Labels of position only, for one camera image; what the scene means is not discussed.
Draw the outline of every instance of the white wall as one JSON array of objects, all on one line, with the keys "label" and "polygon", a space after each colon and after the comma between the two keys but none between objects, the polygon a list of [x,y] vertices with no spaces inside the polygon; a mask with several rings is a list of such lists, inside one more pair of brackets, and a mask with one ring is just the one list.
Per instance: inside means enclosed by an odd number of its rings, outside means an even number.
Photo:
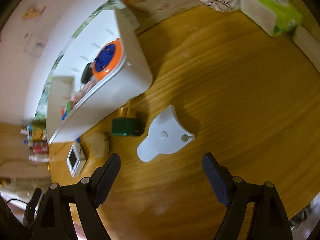
[{"label": "white wall", "polygon": [[[3,28],[0,43],[0,122],[21,124],[32,119],[44,82],[60,51],[74,31],[107,0],[22,0]],[[24,22],[30,6],[47,6],[37,23]],[[42,55],[23,53],[27,34],[48,39]]]}]

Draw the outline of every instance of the small white digital device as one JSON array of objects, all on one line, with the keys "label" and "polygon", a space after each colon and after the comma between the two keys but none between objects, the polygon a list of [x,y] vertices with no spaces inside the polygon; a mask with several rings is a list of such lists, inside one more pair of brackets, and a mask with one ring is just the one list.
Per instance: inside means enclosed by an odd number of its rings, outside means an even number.
[{"label": "small white digital device", "polygon": [[80,143],[74,142],[67,158],[67,166],[72,177],[76,177],[80,174],[86,161]]}]

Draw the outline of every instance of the blue gripper pad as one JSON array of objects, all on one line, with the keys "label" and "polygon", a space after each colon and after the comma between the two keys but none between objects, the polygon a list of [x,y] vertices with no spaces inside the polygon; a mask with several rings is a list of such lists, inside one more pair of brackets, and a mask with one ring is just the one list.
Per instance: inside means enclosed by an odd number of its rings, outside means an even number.
[{"label": "blue gripper pad", "polygon": [[226,167],[220,166],[211,153],[202,157],[202,167],[218,201],[228,207],[232,201],[232,175]]}]

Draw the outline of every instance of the white bottle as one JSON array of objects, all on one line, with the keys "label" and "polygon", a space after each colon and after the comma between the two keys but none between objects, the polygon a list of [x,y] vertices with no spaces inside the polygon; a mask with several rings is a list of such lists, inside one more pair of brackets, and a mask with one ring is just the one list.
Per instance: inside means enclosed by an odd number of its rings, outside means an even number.
[{"label": "white bottle", "polygon": [[37,163],[48,163],[49,155],[48,154],[33,154],[29,155],[29,160]]}]

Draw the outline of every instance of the white round button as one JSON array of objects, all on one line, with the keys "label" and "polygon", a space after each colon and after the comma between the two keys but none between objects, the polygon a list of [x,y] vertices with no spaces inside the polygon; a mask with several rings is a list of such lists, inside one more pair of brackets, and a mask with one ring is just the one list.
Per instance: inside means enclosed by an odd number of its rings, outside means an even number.
[{"label": "white round button", "polygon": [[167,137],[168,137],[168,134],[167,134],[166,132],[164,132],[164,131],[161,132],[160,135],[161,135],[161,138],[162,138],[163,140],[167,139]]}]

